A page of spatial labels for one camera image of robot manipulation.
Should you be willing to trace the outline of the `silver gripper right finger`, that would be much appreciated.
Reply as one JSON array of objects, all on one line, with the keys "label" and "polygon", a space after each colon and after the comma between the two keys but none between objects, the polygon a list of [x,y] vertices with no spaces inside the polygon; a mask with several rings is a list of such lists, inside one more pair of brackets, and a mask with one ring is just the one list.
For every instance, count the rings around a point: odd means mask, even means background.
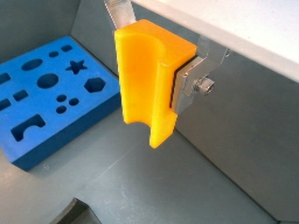
[{"label": "silver gripper right finger", "polygon": [[191,106],[196,94],[207,95],[211,92],[215,82],[208,75],[229,53],[225,46],[204,36],[199,37],[195,56],[175,71],[171,109],[176,115]]}]

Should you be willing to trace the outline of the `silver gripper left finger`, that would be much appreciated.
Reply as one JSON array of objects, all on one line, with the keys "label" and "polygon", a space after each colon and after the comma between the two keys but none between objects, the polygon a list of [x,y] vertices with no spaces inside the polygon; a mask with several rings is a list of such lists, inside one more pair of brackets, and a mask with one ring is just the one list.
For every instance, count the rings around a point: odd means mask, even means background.
[{"label": "silver gripper left finger", "polygon": [[131,0],[104,0],[104,5],[115,30],[136,22]]}]

